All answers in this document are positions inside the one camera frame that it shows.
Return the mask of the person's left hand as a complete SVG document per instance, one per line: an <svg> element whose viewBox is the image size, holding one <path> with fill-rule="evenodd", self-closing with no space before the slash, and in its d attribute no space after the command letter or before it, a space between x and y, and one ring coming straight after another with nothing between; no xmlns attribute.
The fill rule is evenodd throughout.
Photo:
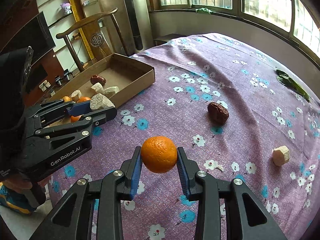
<svg viewBox="0 0 320 240"><path fill-rule="evenodd" d="M1 181L1 183L17 193L22 193L24 190L29 190L33 187L31 181L23 179L19 174L14 174L8 179Z"/></svg>

